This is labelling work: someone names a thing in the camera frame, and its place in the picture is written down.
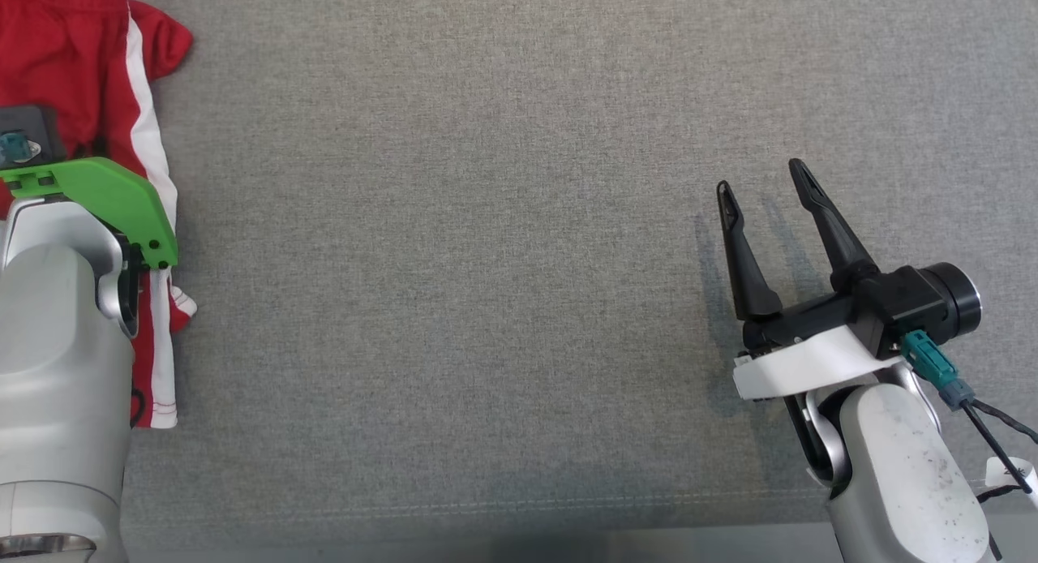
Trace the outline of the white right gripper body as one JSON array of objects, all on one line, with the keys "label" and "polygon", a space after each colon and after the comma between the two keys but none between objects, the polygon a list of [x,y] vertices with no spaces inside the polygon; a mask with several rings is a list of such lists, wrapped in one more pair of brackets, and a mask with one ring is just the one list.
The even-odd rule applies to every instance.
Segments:
[{"label": "white right gripper body", "polygon": [[875,359],[847,323],[851,301],[831,294],[743,323],[746,353],[734,382],[744,400],[778,399],[838,385],[898,363]]}]

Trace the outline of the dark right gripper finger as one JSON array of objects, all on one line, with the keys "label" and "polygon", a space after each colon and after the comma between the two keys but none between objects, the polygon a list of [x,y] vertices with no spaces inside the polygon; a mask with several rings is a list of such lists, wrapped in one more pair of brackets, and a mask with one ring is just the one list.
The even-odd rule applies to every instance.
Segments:
[{"label": "dark right gripper finger", "polygon": [[802,208],[812,215],[826,249],[834,292],[850,293],[857,282],[878,275],[877,264],[804,161],[791,159],[788,167]]},{"label": "dark right gripper finger", "polygon": [[778,294],[768,286],[745,237],[745,219],[728,181],[717,185],[717,204],[722,220],[723,254],[736,316],[739,320],[762,320],[783,310]]}]

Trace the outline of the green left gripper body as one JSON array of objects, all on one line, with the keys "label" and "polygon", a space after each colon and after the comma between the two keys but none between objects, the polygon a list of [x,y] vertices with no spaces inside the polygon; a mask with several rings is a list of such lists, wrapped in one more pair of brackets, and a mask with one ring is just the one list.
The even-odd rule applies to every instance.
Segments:
[{"label": "green left gripper body", "polygon": [[103,157],[0,170],[15,198],[62,195],[138,248],[151,269],[177,266],[177,238],[146,178]]}]

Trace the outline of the grey fabric sofa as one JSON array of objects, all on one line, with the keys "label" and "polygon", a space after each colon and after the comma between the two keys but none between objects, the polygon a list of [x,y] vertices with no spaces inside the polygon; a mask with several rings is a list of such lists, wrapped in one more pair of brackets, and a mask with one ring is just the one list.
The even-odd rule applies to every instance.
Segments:
[{"label": "grey fabric sofa", "polygon": [[830,264],[981,293],[946,345],[1038,429],[1038,0],[140,0],[177,186],[177,426],[122,537],[331,547],[816,522],[781,402],[731,381],[715,188],[786,305]]}]

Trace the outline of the red shorts with white stripe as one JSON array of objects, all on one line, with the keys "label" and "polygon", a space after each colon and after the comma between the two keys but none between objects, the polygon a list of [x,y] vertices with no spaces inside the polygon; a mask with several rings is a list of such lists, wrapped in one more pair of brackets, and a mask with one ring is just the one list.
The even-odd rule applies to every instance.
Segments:
[{"label": "red shorts with white stripe", "polygon": [[0,0],[0,107],[55,109],[69,157],[108,157],[146,178],[171,226],[177,187],[152,83],[173,74],[193,34],[138,0]]}]

